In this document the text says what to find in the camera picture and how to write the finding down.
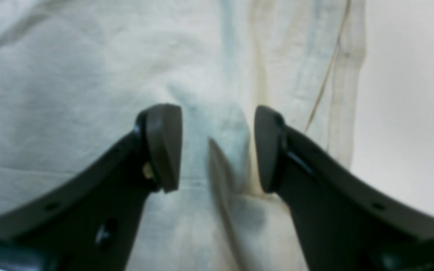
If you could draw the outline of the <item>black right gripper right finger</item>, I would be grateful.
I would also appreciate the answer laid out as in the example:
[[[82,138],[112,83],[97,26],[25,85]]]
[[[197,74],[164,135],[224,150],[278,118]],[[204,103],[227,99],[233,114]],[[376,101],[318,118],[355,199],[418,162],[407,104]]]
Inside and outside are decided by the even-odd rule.
[[[255,110],[260,184],[290,210],[310,271],[434,271],[434,217],[361,181],[267,106]]]

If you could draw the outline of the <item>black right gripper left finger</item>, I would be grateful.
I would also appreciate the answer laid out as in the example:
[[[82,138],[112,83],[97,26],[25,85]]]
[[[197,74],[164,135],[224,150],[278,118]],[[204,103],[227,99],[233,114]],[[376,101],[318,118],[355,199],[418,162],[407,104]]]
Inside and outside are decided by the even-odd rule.
[[[57,189],[0,215],[0,271],[124,271],[148,196],[179,188],[180,106],[133,129]]]

